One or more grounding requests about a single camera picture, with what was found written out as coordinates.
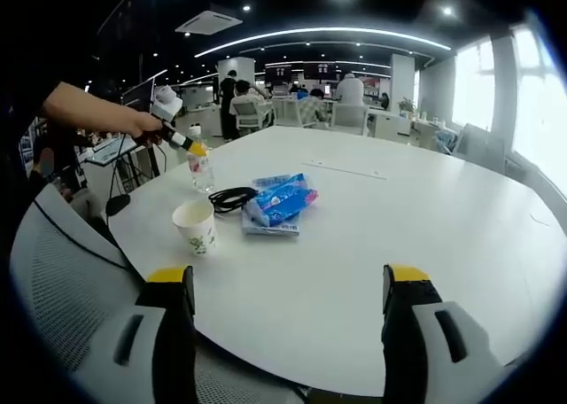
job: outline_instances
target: white round table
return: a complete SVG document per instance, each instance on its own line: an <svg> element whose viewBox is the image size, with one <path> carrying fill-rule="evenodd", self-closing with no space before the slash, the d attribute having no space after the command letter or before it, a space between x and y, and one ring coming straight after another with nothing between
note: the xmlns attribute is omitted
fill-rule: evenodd
<svg viewBox="0 0 567 404"><path fill-rule="evenodd" d="M136 269L194 266L197 329L227 351L303 385L381 396L382 272L427 272L487 331L507 363L554 307L567 239L522 184L462 160L361 136L267 128L212 152L217 190L303 172L319 198L300 236L245 236L217 218L220 251L190 256L171 214L196 198L179 166L131 193L111 230Z"/></svg>

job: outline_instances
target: plastic water bottle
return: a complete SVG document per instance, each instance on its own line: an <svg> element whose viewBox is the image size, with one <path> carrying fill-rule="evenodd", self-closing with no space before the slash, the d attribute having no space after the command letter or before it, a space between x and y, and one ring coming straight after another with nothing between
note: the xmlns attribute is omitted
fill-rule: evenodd
<svg viewBox="0 0 567 404"><path fill-rule="evenodd" d="M214 187L214 176L213 169L209 164L208 147L201 136L201 127L190 127L188 138L201 144L206 150L207 155L205 157L189 153L189 169L193 175L195 188L201 192L208 193Z"/></svg>

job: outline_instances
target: bottle cap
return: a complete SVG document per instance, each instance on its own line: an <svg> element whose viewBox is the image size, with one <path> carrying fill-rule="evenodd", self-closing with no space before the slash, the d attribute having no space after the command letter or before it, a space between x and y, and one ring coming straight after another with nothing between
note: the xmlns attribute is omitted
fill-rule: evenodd
<svg viewBox="0 0 567 404"><path fill-rule="evenodd" d="M196 125L194 127L189 127L189 135L190 136L200 136L201 135L201 127Z"/></svg>

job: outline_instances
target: ceiling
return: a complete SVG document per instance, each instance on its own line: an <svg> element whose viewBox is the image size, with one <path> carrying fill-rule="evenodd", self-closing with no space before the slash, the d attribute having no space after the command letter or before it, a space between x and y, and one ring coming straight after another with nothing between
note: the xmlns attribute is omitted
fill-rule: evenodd
<svg viewBox="0 0 567 404"><path fill-rule="evenodd" d="M111 66L102 66L103 60L96 60L101 58L97 30L120 1L74 0L71 11L65 9L59 14L58 18L65 19L68 25L72 24L71 20L77 20L76 15L75 19L69 19L69 12L80 14L81 26L79 29L74 26L71 34L67 31L63 40L68 47L67 54L70 49L81 54L80 58L69 56L66 61L68 76L73 83L83 86L88 80L111 76L122 88L135 85L140 77L138 52L143 54L143 78L168 69L167 74L160 78L164 81L167 77L169 83L185 82L191 76L212 73L218 60L240 55L255 58L256 71L259 72L264 70L266 63L285 61L284 56L287 60L319 60L324 54L326 60L389 65L393 53L408 55L408 51L414 51L417 65L421 68L428 62L451 57L454 51L396 36L316 32L275 36L241 43L200 58L194 56L248 36L303 27L380 29L422 37L457 49L519 21L525 4L523 0L142 0L144 9L149 8L141 21L144 23L144 43L136 48L136 54L125 52L114 57ZM243 23L209 36L185 37L175 32L182 23L207 10L210 4L232 11ZM249 12L242 10L245 4L252 7ZM442 12L448 6L453 9L450 16ZM72 66L69 66L70 60L74 62ZM383 72L383 69L372 66L366 68L370 72Z"/></svg>

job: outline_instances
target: white paper cup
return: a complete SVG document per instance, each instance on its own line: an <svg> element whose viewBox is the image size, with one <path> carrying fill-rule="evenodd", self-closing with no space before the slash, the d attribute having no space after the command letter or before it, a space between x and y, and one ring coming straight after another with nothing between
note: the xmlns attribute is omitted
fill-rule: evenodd
<svg viewBox="0 0 567 404"><path fill-rule="evenodd" d="M173 222L189 243L191 253L206 256L217 246L214 207L208 200L187 202L175 209Z"/></svg>

